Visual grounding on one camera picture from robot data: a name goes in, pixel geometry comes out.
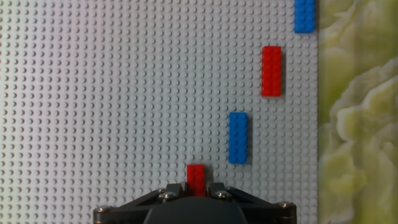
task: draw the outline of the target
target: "plastic brick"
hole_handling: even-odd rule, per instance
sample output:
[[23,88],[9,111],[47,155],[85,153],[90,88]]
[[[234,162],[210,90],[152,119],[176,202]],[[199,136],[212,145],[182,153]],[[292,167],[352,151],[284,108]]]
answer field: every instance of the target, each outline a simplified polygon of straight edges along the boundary
[[248,115],[233,112],[229,114],[229,156],[232,164],[245,164],[247,159]]
[[308,34],[315,30],[314,0],[295,0],[294,2],[294,32]]
[[266,46],[262,49],[261,96],[280,96],[281,47]]
[[187,165],[187,193],[188,196],[205,197],[205,165]]

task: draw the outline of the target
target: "gray lego baseplate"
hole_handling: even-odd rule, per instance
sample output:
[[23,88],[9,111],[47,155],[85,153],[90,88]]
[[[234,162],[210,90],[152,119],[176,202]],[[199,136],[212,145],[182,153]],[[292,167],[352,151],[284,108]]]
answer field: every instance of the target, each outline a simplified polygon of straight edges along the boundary
[[[187,164],[317,222],[317,35],[293,0],[0,1],[0,223],[91,223]],[[283,95],[260,97],[282,46]],[[228,163],[228,114],[249,117]]]

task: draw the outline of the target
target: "screw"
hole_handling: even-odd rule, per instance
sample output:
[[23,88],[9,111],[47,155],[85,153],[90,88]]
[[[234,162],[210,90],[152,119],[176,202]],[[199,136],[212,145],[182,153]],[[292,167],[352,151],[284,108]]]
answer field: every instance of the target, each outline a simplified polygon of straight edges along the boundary
[[163,187],[161,187],[161,188],[157,189],[157,191],[162,194],[162,193],[164,193],[165,189]]
[[219,190],[216,192],[216,196],[219,199],[226,199],[228,198],[230,195],[228,192],[226,192],[225,190]]
[[99,212],[99,213],[103,213],[103,212],[107,212],[107,211],[109,211],[109,210],[111,210],[111,206],[109,206],[109,205],[101,205],[101,206],[98,206],[96,209],[95,209],[95,211],[96,212]]
[[174,192],[164,192],[159,195],[159,198],[164,199],[164,200],[172,200],[175,197],[176,197],[176,194]]
[[291,206],[293,206],[293,202],[278,202],[278,205],[283,207],[283,208],[289,208]]

